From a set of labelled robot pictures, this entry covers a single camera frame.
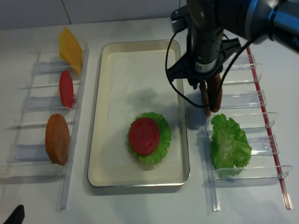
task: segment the white wall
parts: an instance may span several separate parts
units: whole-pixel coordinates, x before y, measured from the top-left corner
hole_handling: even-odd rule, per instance
[[[0,29],[69,24],[61,0],[0,0]]]
[[[64,0],[72,23],[168,17],[179,0]]]

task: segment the white table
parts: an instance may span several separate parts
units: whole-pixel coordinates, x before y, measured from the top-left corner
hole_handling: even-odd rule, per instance
[[[297,138],[299,128],[298,70],[299,56],[284,47],[266,41],[251,46],[257,63],[265,66],[261,80],[267,99],[267,111],[278,112],[273,127],[280,150],[280,162],[293,165],[294,169],[285,180],[291,195],[294,210],[285,210],[279,184],[261,187],[219,189],[221,211],[207,213],[206,194],[203,188],[203,173],[199,151],[196,146],[196,130],[188,130],[191,176],[177,193],[139,195],[95,195],[87,179],[89,149],[89,123],[92,99],[95,96],[95,79],[99,72],[102,48],[112,42],[132,42],[170,39],[169,19],[93,23],[68,26],[70,31],[80,34],[90,48],[84,99],[81,111],[76,152],[74,156],[71,185],[67,209],[57,212],[58,180],[43,183],[10,184],[14,192],[0,208],[0,223],[20,203],[25,206],[25,224],[159,224],[159,223],[276,223],[298,222],[299,194],[299,150]],[[15,117],[11,113],[19,109],[17,103],[22,95],[15,89],[23,82],[22,74],[30,71],[26,37],[43,32],[57,34],[62,27],[20,29],[0,31],[0,142],[1,148],[9,147],[14,140],[13,131],[7,128]],[[186,32],[175,38],[185,52]],[[192,89],[184,83],[185,94]]]

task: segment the cheese slice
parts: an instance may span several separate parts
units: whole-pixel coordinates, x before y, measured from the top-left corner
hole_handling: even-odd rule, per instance
[[[71,66],[76,67],[72,68],[74,73],[81,75],[83,50],[67,27],[59,34],[59,55]]]

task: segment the tomato slice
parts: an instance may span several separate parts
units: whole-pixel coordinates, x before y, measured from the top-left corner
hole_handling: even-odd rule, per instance
[[[152,153],[160,140],[160,132],[153,119],[140,118],[133,122],[129,131],[129,143],[139,155]]]
[[[64,70],[60,75],[59,91],[62,105],[71,108],[74,103],[74,87],[68,70]]]

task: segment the green lettuce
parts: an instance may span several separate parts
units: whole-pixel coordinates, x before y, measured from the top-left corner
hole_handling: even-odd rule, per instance
[[[251,147],[240,125],[232,118],[227,120],[224,114],[214,116],[211,123],[213,135],[210,148],[215,169],[247,166],[251,158]],[[231,174],[226,171],[225,175],[237,175],[241,171],[236,169]]]
[[[171,130],[170,127],[168,125],[168,122],[165,120],[165,118],[161,115],[161,114],[156,114],[153,112],[149,112],[149,113],[143,113],[140,116],[136,117],[134,119],[137,120],[139,118],[151,118],[155,121],[155,123],[157,124],[158,128],[159,128],[159,132],[160,132],[160,140],[159,143],[156,147],[156,149],[149,155],[139,155],[136,152],[133,151],[132,147],[130,146],[130,142],[129,142],[129,131],[127,133],[127,144],[128,144],[128,149],[129,152],[136,157],[136,159],[138,159],[142,164],[156,164],[159,161],[161,161],[168,152],[168,148],[170,146],[170,142],[171,142]]]

